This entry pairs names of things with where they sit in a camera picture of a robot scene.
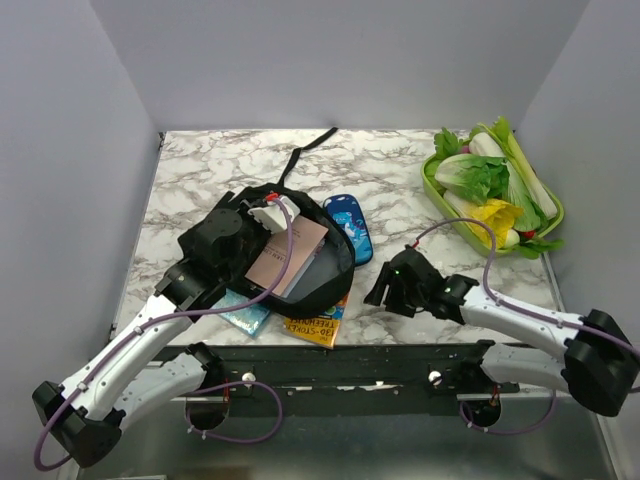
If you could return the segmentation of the black backpack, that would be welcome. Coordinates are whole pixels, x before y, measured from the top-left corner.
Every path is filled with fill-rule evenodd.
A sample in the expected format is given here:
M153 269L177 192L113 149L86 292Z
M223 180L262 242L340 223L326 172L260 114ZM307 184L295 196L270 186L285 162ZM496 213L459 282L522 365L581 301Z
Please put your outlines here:
M239 194L229 191L214 207L248 213L250 206L262 205L267 195L277 193L292 199L300 207L304 218L327 228L324 246L315 253L290 294L284 297L272 292L260 301L271 311L296 319L317 317L338 303L351 288L355 270L354 247L342 228L309 195L284 186L286 176L296 165L303 150L302 147L293 150L278 182L247 187ZM248 270L235 280L212 279L197 272L182 258L165 272L163 280L156 285L156 291L174 301L182 311L211 307L227 290L255 299L266 289L245 277Z

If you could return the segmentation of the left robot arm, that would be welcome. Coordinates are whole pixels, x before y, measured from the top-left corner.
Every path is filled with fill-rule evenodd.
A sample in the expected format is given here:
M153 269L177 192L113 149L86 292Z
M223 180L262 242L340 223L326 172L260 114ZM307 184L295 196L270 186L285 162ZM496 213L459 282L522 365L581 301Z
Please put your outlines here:
M204 315L218 312L234 280L243 279L271 237L271 231L246 208L216 208L183 233L182 257L169 267L135 318L92 360L60 383L42 382L33 392L44 430L80 467L107 456L125 429L157 405L184 393L214 393L222 372L203 347L190 347L159 370L148 363L168 343Z

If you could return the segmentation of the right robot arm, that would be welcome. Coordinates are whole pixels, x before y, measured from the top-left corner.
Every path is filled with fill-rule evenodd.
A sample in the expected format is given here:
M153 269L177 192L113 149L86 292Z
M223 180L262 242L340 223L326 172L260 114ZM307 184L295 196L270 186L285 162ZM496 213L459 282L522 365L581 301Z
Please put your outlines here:
M639 374L639 358L609 314L581 316L499 296L470 277L442 276L412 247L383 264L364 301L405 317L424 310L519 341L517 347L491 345L483 357L461 365L461 382L474 392L494 382L538 385L615 417Z

